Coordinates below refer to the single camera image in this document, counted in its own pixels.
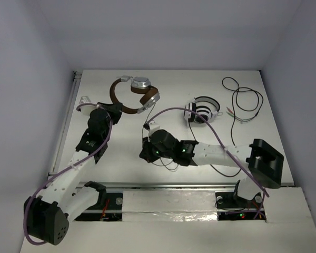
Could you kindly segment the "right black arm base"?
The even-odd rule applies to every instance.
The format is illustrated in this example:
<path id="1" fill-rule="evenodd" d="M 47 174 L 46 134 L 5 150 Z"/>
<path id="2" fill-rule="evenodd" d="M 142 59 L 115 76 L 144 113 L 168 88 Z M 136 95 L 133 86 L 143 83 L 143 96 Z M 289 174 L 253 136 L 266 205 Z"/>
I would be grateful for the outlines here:
<path id="1" fill-rule="evenodd" d="M 238 196 L 240 180 L 237 181 L 234 191 L 216 192 L 215 207 L 219 209 L 219 220 L 266 220 L 263 208 L 263 198 L 257 193 L 251 200 Z"/>

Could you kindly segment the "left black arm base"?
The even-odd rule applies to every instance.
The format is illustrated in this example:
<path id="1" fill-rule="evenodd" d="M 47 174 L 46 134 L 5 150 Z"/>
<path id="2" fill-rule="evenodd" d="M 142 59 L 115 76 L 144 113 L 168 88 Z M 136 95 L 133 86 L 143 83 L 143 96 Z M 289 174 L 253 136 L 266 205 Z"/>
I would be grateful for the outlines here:
<path id="1" fill-rule="evenodd" d="M 84 188 L 98 192 L 97 203 L 87 208 L 75 221 L 122 221 L 123 192 L 108 192 L 106 186 L 89 181 Z"/>

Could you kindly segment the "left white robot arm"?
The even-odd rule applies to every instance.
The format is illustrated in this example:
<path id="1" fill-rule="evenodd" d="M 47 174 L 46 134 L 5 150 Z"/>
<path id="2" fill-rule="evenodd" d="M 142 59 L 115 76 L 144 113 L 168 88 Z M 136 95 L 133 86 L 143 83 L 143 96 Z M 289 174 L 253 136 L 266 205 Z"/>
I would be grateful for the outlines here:
<path id="1" fill-rule="evenodd" d="M 94 181 L 81 189 L 78 185 L 105 153 L 112 127 L 121 118 L 122 104 L 81 103 L 76 109 L 89 119 L 67 167 L 44 182 L 24 203 L 24 236 L 35 246 L 58 245 L 72 221 L 88 208 L 103 208 L 107 202 L 104 185 Z"/>

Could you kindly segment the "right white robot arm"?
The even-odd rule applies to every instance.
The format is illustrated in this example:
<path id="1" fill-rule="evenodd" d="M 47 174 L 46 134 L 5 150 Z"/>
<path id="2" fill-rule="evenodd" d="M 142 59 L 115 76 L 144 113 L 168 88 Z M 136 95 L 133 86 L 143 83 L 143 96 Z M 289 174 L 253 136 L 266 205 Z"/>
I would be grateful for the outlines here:
<path id="1" fill-rule="evenodd" d="M 141 159 L 153 163 L 160 158 L 188 166 L 236 167 L 245 173 L 234 189 L 233 202 L 245 207 L 266 189 L 281 186 L 284 156 L 262 139 L 240 146 L 212 145 L 195 140 L 178 140 L 160 129 L 143 138 Z"/>

